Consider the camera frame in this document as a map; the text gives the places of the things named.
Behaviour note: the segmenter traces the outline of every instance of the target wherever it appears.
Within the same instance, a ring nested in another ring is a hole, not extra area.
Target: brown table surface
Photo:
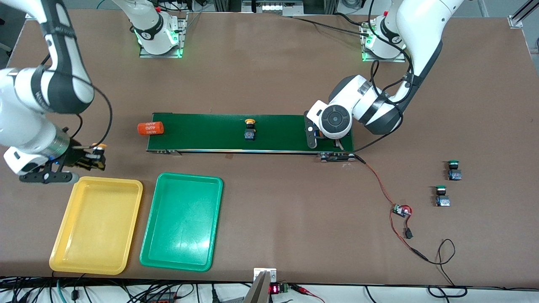
[[[204,13],[189,31],[183,59],[139,59],[121,11],[70,14],[86,68],[114,108],[107,169],[75,170],[144,184],[128,266],[118,277],[249,281],[254,267],[265,266],[276,267],[279,279],[303,283],[447,284],[393,234],[389,203],[359,162],[153,155],[145,152],[147,137],[137,134],[137,123],[152,112],[302,114],[316,100],[327,101],[342,78],[368,76],[357,36],[272,14]],[[354,29],[341,17],[313,18]],[[413,207],[413,247],[434,259],[442,239],[454,241],[457,253],[444,269],[456,284],[537,287],[539,81],[523,34],[501,18],[453,18],[443,41],[402,127],[360,155],[396,203]],[[45,55],[38,24],[26,22],[11,66],[37,66]],[[381,63],[377,85],[395,81],[405,68]],[[96,97],[83,117],[78,139],[95,142],[108,119],[103,100]],[[51,118],[78,125],[75,116]],[[357,146],[374,138],[359,123],[354,131]],[[446,181],[449,159],[461,161],[462,181]],[[139,263],[164,171],[224,181],[213,266],[205,273]],[[23,184],[5,164],[0,182],[0,274],[49,276],[71,186]],[[451,207],[434,206],[438,184],[448,185]],[[398,230],[402,221],[395,217]],[[443,249],[444,256],[450,251]]]

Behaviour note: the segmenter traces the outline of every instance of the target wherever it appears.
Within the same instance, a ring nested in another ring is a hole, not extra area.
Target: red can
[[[139,134],[145,135],[160,135],[164,133],[165,128],[163,122],[143,122],[137,126]]]

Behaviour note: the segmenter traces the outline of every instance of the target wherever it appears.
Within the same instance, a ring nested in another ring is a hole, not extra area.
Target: mounting plate
[[[170,31],[170,39],[179,41],[177,45],[171,48],[168,52],[164,54],[150,54],[147,52],[142,45],[139,43],[139,58],[181,58],[183,56],[183,46],[185,44],[185,31],[187,29],[187,18],[178,18],[173,16],[178,20],[177,25],[174,22]]]
[[[268,271],[271,274],[271,283],[277,282],[277,269],[276,268],[263,268],[263,267],[257,267],[253,270],[253,281],[255,281],[258,277],[258,274]]]
[[[373,43],[374,39],[377,39],[376,36],[372,34],[372,31],[368,28],[365,28],[363,26],[359,26],[361,33],[367,33],[369,34],[368,37],[361,36],[361,58],[363,62],[372,62],[374,60],[378,60],[380,62],[406,62],[406,59],[404,58],[404,55],[402,53],[399,53],[398,56],[392,59],[383,59],[375,55],[370,49],[368,49],[365,45]]]

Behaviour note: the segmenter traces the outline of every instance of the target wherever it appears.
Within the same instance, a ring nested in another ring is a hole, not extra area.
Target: robotic arm
[[[0,71],[0,144],[10,148],[4,159],[23,182],[76,182],[63,166],[105,169],[103,147],[84,151],[45,117],[46,112],[79,114],[94,99],[62,0],[0,0],[36,18],[47,42],[52,66],[6,68]],[[149,1],[114,0],[130,18],[139,43],[151,54],[169,51],[177,17],[157,13]]]
[[[307,118],[326,137],[335,140],[350,131],[352,119],[364,124],[373,134],[384,135],[391,132],[399,124],[400,115],[395,106],[387,100],[397,102],[396,106],[401,112],[406,109],[438,59],[442,48],[443,29],[463,1],[393,1],[385,17],[387,20],[376,18],[377,25],[385,23],[376,26],[376,31],[381,30],[380,36],[393,44],[404,43],[408,47],[413,74],[407,73],[403,76],[404,81],[394,96],[373,87],[372,83],[361,75],[346,77],[332,91],[329,104],[317,101],[308,111]]]

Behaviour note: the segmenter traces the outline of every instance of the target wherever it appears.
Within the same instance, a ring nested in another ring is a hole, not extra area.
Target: yellow tray
[[[142,197],[137,180],[82,177],[73,186],[49,259],[54,271],[119,274]]]

